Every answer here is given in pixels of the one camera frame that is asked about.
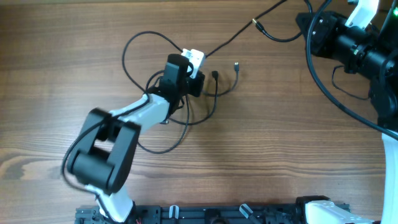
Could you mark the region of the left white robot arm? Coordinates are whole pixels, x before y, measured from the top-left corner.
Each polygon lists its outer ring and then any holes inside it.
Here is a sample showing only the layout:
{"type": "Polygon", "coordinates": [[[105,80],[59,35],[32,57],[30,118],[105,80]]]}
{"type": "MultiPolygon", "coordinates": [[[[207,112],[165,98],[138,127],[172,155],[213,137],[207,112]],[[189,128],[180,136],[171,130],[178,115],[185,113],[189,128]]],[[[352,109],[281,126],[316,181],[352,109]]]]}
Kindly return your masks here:
{"type": "Polygon", "coordinates": [[[139,135],[168,119],[180,108],[184,96],[200,96],[205,76],[199,68],[205,58],[195,49],[170,54],[159,84],[145,90],[140,100],[109,112],[96,108],[86,117],[63,169],[95,195],[109,221],[124,223],[134,208],[124,183],[139,135]]]}

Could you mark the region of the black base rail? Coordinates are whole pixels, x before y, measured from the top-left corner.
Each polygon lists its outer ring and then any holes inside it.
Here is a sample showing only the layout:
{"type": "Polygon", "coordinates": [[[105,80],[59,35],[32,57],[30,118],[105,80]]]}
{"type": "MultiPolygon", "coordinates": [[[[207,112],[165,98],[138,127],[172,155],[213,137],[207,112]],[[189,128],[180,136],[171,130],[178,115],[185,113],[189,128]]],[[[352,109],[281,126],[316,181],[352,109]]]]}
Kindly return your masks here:
{"type": "MultiPolygon", "coordinates": [[[[303,223],[303,212],[295,204],[250,205],[254,217],[260,223],[303,223]]],[[[230,207],[180,207],[177,218],[171,218],[169,207],[139,205],[126,223],[142,224],[205,224],[205,223],[251,223],[238,206],[230,207]]],[[[75,224],[109,223],[100,214],[98,206],[82,206],[76,209],[75,224]]]]}

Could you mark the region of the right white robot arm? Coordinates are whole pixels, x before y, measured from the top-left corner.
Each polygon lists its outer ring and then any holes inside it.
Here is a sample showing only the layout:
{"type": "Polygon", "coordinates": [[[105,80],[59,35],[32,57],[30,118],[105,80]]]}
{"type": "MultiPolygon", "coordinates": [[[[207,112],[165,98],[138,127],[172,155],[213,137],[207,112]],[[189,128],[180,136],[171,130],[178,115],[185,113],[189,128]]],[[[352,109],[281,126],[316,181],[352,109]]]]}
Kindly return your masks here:
{"type": "Polygon", "coordinates": [[[382,134],[386,157],[384,205],[381,223],[397,223],[397,1],[393,1],[378,33],[368,31],[378,12],[378,1],[352,1],[349,17],[327,11],[324,1],[316,12],[297,14],[305,39],[308,70],[320,91],[342,112],[382,134]],[[367,98],[377,122],[358,115],[339,102],[319,79],[313,57],[339,61],[346,73],[369,80],[367,98]]]}

